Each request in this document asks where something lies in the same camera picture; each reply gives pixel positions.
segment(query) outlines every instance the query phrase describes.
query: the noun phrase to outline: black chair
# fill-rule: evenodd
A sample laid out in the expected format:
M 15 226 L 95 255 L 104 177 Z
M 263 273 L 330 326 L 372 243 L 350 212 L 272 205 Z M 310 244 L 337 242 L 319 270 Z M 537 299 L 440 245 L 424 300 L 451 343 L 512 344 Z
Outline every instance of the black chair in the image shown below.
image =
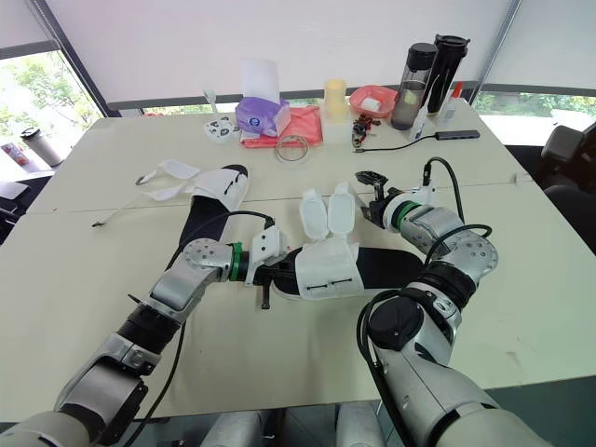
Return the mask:
M 542 150 L 527 146 L 508 150 L 542 189 L 567 184 L 596 193 L 596 123 L 583 132 L 558 126 Z
M 20 182 L 0 181 L 0 244 L 8 237 L 19 218 L 31 206 L 51 179 L 51 175 Z
M 545 194 L 596 254 L 596 196 L 561 184 L 547 188 Z

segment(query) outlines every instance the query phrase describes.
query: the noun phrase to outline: black knob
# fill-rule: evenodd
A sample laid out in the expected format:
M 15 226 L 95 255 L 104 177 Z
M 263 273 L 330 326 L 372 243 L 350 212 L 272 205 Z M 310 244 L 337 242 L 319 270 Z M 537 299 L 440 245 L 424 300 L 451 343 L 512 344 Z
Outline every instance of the black knob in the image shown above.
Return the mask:
M 375 345 L 401 351 L 418 333 L 423 318 L 417 303 L 398 296 L 381 304 L 372 313 L 368 333 Z

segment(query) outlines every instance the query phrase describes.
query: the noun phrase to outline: black cable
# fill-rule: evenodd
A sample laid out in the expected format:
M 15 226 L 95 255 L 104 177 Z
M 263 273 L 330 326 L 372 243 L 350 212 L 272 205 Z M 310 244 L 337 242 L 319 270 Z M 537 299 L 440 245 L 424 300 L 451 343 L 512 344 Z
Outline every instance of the black cable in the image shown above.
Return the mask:
M 151 419 L 151 416 L 153 416 L 153 413 L 155 412 L 157 406 L 161 403 L 161 400 L 164 399 L 164 396 L 166 396 L 166 392 L 168 391 L 169 384 L 171 384 L 171 381 L 174 378 L 174 374 L 176 373 L 176 369 L 178 367 L 178 361 L 180 360 L 180 355 L 183 351 L 183 341 L 184 341 L 185 330 L 186 330 L 186 322 L 184 322 L 182 327 L 180 328 L 180 335 L 178 336 L 178 347 L 176 348 L 176 355 L 174 356 L 174 361 L 171 364 L 171 369 L 169 370 L 169 376 L 168 376 L 168 380 L 166 380 L 166 384 L 161 388 L 161 391 L 159 392 L 159 396 L 157 396 L 157 399 L 155 400 L 155 402 L 153 403 L 153 405 L 151 406 L 151 408 L 149 409 L 149 411 L 147 412 L 145 417 L 142 419 L 142 421 L 139 424 L 139 426 L 137 427 L 137 429 L 134 430 L 134 433 L 132 433 L 132 435 L 130 435 L 129 440 L 127 440 L 125 442 L 123 447 L 130 447 L 133 444 L 133 442 L 135 440 L 137 440 L 137 438 L 141 434 L 142 430 L 149 423 L 149 419 Z
M 361 147 L 359 147 L 358 149 L 354 149 L 354 152 L 356 154 L 361 154 L 363 152 L 374 152 L 374 151 L 397 151 L 398 149 L 403 149 L 404 147 L 408 147 L 408 146 L 411 146 L 412 144 L 416 144 L 417 142 L 421 142 L 422 140 L 425 140 L 426 138 L 434 138 L 436 140 L 437 134 L 433 133 L 432 135 L 427 135 L 426 137 L 419 138 L 418 140 L 414 140 L 413 142 L 409 142 L 408 144 L 404 144 L 403 146 L 381 147 L 381 148 L 376 148 L 376 149 L 362 149 Z
M 178 255 L 182 252 L 182 250 L 184 249 L 184 247 L 186 247 L 186 244 L 188 244 L 191 240 L 194 240 L 196 233 L 198 233 L 201 230 L 204 230 L 209 225 L 211 225 L 211 224 L 213 224 L 213 223 L 221 220 L 224 217 L 238 216 L 238 215 L 248 215 L 248 216 L 261 217 L 265 221 L 265 228 L 268 228 L 269 226 L 272 226 L 272 225 L 275 224 L 275 219 L 273 217 L 268 216 L 266 214 L 263 214 L 261 212 L 257 212 L 257 211 L 239 210 L 239 211 L 229 211 L 229 212 L 225 212 L 223 214 L 218 214 L 217 216 L 209 219 L 208 221 L 206 221 L 205 223 L 203 223 L 202 225 L 200 225 L 198 228 L 195 228 L 190 233 L 190 235 L 188 235 L 180 243 L 180 245 L 178 246 L 178 248 L 176 249 L 176 251 L 172 255 L 171 259 L 169 260 L 169 263 L 168 263 L 168 266 L 166 267 L 166 270 L 168 270 L 169 268 L 171 268 L 171 266 L 174 264 L 174 261 L 176 261 L 176 258 L 178 257 Z
M 208 221 L 204 222 L 199 227 L 195 228 L 190 233 L 190 235 L 188 235 L 180 243 L 180 245 L 178 246 L 178 248 L 176 249 L 176 251 L 174 252 L 174 254 L 172 254 L 171 259 L 168 262 L 168 266 L 166 267 L 166 270 L 169 270 L 172 267 L 172 265 L 174 264 L 174 261 L 176 261 L 176 258 L 178 258 L 178 255 L 182 252 L 182 250 L 184 249 L 184 247 L 186 247 L 186 244 L 188 244 L 191 240 L 194 239 L 196 233 L 198 233 L 201 230 L 205 229 L 209 225 L 211 225 L 211 224 L 213 224 L 213 223 L 215 223 L 215 222 L 223 219 L 224 217 L 238 216 L 238 215 L 249 215 L 249 216 L 261 217 L 261 218 L 263 218 L 265 220 L 265 228 L 268 228 L 269 226 L 275 224 L 275 219 L 273 217 L 268 216 L 267 214 L 262 214 L 261 212 L 257 212 L 257 211 L 239 210 L 239 211 L 229 211 L 229 212 L 225 212 L 223 214 L 218 214 L 217 216 L 215 216 L 215 217 L 209 219 Z M 161 403 L 161 400 L 164 399 L 164 396 L 166 396 L 166 392 L 168 391 L 169 384 L 171 384 L 171 381 L 174 378 L 174 374 L 176 373 L 176 369 L 178 368 L 178 361 L 180 360 L 180 355 L 181 355 L 182 350 L 183 350 L 183 341 L 184 341 L 184 331 L 185 331 L 185 329 L 186 329 L 186 322 L 184 322 L 183 325 L 182 325 L 182 327 L 180 328 L 180 335 L 178 337 L 178 347 L 176 348 L 176 355 L 175 355 L 174 361 L 173 361 L 173 363 L 171 365 L 171 369 L 169 370 L 168 380 L 166 380 L 166 383 L 161 388 L 161 391 L 159 392 L 159 395 L 157 396 L 157 399 L 154 401 L 153 405 L 151 406 L 151 408 L 149 409 L 149 411 L 147 412 L 147 414 L 145 415 L 145 417 L 142 419 L 142 421 L 139 424 L 139 426 L 137 427 L 137 429 L 134 431 L 134 433 L 132 433 L 132 435 L 130 435 L 129 439 L 124 443 L 123 447 L 130 447 L 132 445 L 132 443 L 139 437 L 139 435 L 141 434 L 142 430 L 149 423 L 149 420 L 151 419 L 151 416 L 155 412 L 157 406 Z
M 462 223 L 465 224 L 466 220 L 464 219 L 464 209 L 462 207 L 462 197 L 459 195 L 459 183 L 457 183 L 457 177 L 455 177 L 455 172 L 449 162 L 440 156 L 433 156 L 431 157 L 427 163 L 425 164 L 425 168 L 422 174 L 422 185 L 428 186 L 430 183 L 430 164 L 433 161 L 437 161 L 441 163 L 449 173 L 449 177 L 451 177 L 451 183 L 454 186 L 454 194 L 455 194 L 455 204 L 457 205 L 457 215 L 461 219 Z
M 382 291 L 381 293 L 376 295 L 360 311 L 358 322 L 356 325 L 356 341 L 358 344 L 360 354 L 364 357 L 367 365 L 369 366 L 372 379 L 377 387 L 377 390 L 379 391 L 379 395 L 381 396 L 381 401 L 385 404 L 387 414 L 391 418 L 391 422 L 393 422 L 395 429 L 398 431 L 398 434 L 400 435 L 404 446 L 414 447 L 415 443 L 413 441 L 412 434 L 410 433 L 410 430 L 407 428 L 407 425 L 403 420 L 403 417 L 401 417 L 397 404 L 393 400 L 393 397 L 391 395 L 391 390 L 389 389 L 389 386 L 385 380 L 385 376 L 383 373 L 383 365 L 378 361 L 378 359 L 376 362 L 373 360 L 373 356 L 371 355 L 371 349 L 369 346 L 368 324 L 374 306 L 390 298 L 395 298 L 397 296 L 415 298 L 413 295 L 410 295 L 406 291 L 396 290 Z
M 432 246 L 430 247 L 430 250 L 427 253 L 427 258 L 425 259 L 425 267 L 430 264 L 430 258 L 432 257 L 433 254 L 435 254 L 435 251 L 437 250 L 438 247 L 440 247 L 440 245 L 445 241 L 445 239 L 447 239 L 448 237 L 451 237 L 453 235 L 456 235 L 457 233 L 460 233 L 462 231 L 473 230 L 473 229 L 486 230 L 486 232 L 482 235 L 482 237 L 488 237 L 491 235 L 491 233 L 493 233 L 493 228 L 491 228 L 488 225 L 485 225 L 484 223 L 471 223 L 468 225 L 458 226 L 454 230 L 448 231 L 444 235 L 441 235 L 440 237 L 438 237 L 437 240 L 435 241 L 435 243 L 432 244 Z

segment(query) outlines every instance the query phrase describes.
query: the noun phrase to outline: purple tissue box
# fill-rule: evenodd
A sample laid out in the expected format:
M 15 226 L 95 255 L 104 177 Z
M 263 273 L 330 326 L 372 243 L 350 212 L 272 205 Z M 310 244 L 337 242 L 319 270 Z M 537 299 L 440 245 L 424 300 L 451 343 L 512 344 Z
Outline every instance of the purple tissue box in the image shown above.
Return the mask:
M 247 132 L 277 137 L 290 123 L 290 104 L 261 98 L 243 98 L 236 106 L 236 121 Z

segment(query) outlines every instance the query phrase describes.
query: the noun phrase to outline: black water bottle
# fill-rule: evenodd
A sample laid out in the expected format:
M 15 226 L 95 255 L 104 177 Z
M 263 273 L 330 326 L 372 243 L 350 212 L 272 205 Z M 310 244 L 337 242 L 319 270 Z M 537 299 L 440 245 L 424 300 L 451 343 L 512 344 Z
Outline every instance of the black water bottle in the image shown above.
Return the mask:
M 454 80 L 455 72 L 462 59 L 467 55 L 469 39 L 456 35 L 436 35 L 435 46 L 439 50 L 428 79 L 429 88 L 425 92 L 422 104 L 428 98 L 428 112 L 436 114 Z

